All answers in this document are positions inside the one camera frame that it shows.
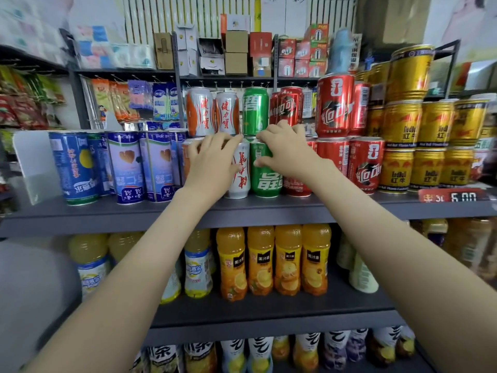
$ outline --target sprite can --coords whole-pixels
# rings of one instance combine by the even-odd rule
[[[262,156],[272,157],[273,154],[265,143],[253,139],[250,142],[252,190],[259,197],[277,197],[283,187],[283,176],[268,167],[255,167],[253,163]]]
[[[243,130],[246,136],[255,136],[267,128],[269,121],[269,95],[265,87],[248,87],[244,93]]]

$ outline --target bottle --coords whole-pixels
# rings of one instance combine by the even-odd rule
[[[293,361],[305,373],[318,371],[318,343],[321,333],[295,335]]]
[[[294,296],[300,290],[302,226],[277,225],[274,235],[276,242],[274,286],[282,295]]]
[[[249,338],[248,349],[250,356],[248,358],[248,373],[272,373],[273,358],[271,350],[273,337]]]
[[[187,372],[216,373],[217,355],[214,342],[188,343],[184,345]]]
[[[277,361],[286,361],[290,354],[290,339],[288,335],[275,336],[271,355]]]
[[[114,265],[121,262],[129,250],[140,240],[143,232],[112,233],[107,244]]]
[[[242,373],[246,371],[245,339],[225,340],[221,342],[223,348],[223,373]]]
[[[379,288],[378,282],[359,253],[355,253],[354,268],[350,271],[348,281],[351,286],[363,293],[375,293]]]
[[[251,226],[247,230],[248,287],[265,296],[273,289],[273,226]]]
[[[357,329],[350,332],[349,339],[346,345],[347,357],[357,363],[366,357],[366,336],[369,329]]]
[[[210,229],[195,229],[185,250],[185,293],[189,297],[202,298],[212,290],[212,277],[209,270]]]
[[[344,370],[347,365],[347,346],[350,330],[325,332],[323,365],[329,370]]]
[[[328,224],[306,224],[302,228],[302,287],[314,296],[328,290],[328,252],[332,230]]]
[[[355,248],[350,244],[347,236],[342,231],[340,237],[340,247],[337,253],[337,264],[343,268],[351,270],[354,268]]]
[[[228,301],[241,300],[247,293],[244,229],[219,228],[216,242],[221,264],[221,294]]]
[[[395,345],[401,334],[402,326],[389,326],[373,329],[369,340],[368,354],[374,364],[386,367],[395,361]]]
[[[83,300],[110,272],[108,234],[78,234],[69,240],[69,254],[78,267]]]
[[[399,357],[412,357],[414,352],[416,352],[416,348],[414,346],[415,341],[416,336],[414,335],[413,330],[411,330],[409,326],[403,326],[401,334],[395,345],[395,352]]]
[[[183,347],[180,345],[149,347],[150,372],[184,372]]]

